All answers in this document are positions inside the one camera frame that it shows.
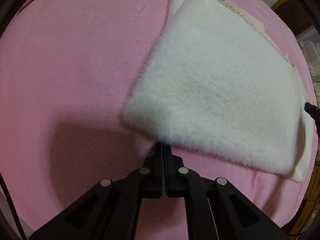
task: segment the white fur blanket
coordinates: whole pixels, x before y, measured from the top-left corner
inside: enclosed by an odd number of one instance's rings
[[[225,0],[171,0],[124,117],[160,141],[302,181],[313,135],[306,101],[263,24]]]

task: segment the pink surface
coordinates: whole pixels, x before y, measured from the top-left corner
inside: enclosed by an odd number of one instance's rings
[[[289,28],[261,0],[231,0],[267,24],[316,102]],[[19,215],[37,229],[102,178],[142,166],[153,141],[121,120],[165,24],[168,0],[34,0],[0,40],[0,170]],[[312,146],[313,165],[317,137]],[[279,226],[311,175],[274,174],[174,148],[201,176],[226,177]],[[136,239],[188,239],[182,199],[144,200]]]

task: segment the white plush fabric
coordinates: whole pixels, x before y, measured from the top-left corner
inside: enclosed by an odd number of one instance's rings
[[[305,101],[297,71],[220,0],[171,0],[124,117],[160,141],[302,181]]]

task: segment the white fluffy cloth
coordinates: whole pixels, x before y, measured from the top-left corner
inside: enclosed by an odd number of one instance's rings
[[[313,120],[297,71],[262,35],[221,0],[172,0],[125,120],[160,141],[302,181]]]

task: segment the pink tablecloth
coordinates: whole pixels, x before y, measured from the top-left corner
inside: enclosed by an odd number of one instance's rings
[[[289,28],[261,0],[231,0],[267,24],[316,102]],[[122,107],[164,27],[168,0],[34,0],[0,40],[0,170],[19,215],[37,229],[102,178],[140,166],[153,141]],[[317,138],[312,147],[313,164]],[[201,176],[226,177],[279,226],[308,185],[173,149]],[[137,239],[188,239],[183,199],[144,200]]]

